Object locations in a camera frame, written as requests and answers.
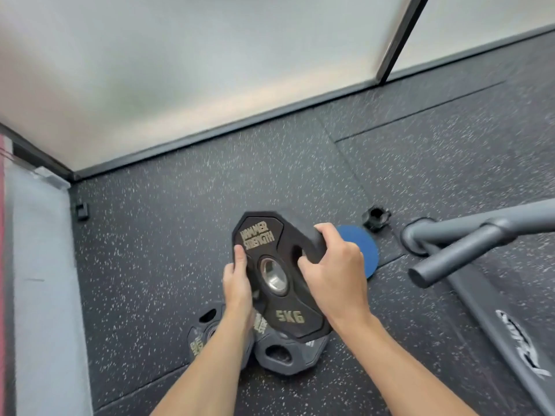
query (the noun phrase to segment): white logo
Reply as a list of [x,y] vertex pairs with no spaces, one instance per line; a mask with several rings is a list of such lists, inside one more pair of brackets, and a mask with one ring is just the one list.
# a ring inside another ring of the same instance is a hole
[[538,352],[526,332],[504,311],[498,309],[495,313],[507,326],[510,336],[517,342],[518,355],[524,363],[541,379],[551,377],[551,372],[539,367]]

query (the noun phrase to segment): black weight plate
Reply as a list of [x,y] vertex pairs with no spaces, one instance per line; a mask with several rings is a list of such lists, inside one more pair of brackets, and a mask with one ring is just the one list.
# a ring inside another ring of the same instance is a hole
[[[208,340],[215,333],[218,324],[224,315],[225,304],[223,302],[212,302],[193,317],[193,322],[187,331],[187,345],[189,350],[189,361],[192,362],[202,351]],[[245,369],[254,346],[254,333],[251,330],[245,345],[245,353],[241,361],[241,369]]]
[[281,374],[294,375],[312,368],[320,359],[329,336],[299,343],[275,331],[256,314],[254,321],[254,356],[263,368]]
[[[245,248],[253,305],[270,327],[300,343],[331,332],[297,265],[303,253],[312,263],[320,262],[326,253],[320,232],[288,210],[246,212],[233,230],[232,243]],[[261,271],[268,258],[285,273],[288,286],[279,293]]]

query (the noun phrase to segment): person's right arm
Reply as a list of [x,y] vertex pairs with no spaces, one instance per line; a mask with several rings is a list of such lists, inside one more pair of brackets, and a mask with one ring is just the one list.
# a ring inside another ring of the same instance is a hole
[[328,251],[299,267],[316,303],[380,390],[393,416],[476,416],[453,391],[404,350],[370,312],[364,258],[331,223],[316,225]]

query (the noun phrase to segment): hand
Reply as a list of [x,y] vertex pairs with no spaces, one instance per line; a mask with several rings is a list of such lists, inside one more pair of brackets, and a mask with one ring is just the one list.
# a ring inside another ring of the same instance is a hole
[[229,311],[236,314],[248,325],[253,316],[253,294],[246,277],[246,254],[240,245],[235,245],[233,252],[235,264],[229,263],[224,268],[225,309],[226,313]]
[[331,223],[315,225],[328,250],[318,264],[306,257],[298,264],[310,293],[331,326],[342,335],[348,327],[371,317],[368,306],[364,257],[357,244],[345,242]]

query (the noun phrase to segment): person's left arm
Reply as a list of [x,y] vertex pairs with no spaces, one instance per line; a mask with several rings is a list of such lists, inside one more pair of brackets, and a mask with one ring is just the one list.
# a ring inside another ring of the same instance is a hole
[[249,331],[253,299],[246,255],[236,245],[235,265],[224,269],[225,312],[218,329],[151,416],[224,416],[235,408],[239,371]]

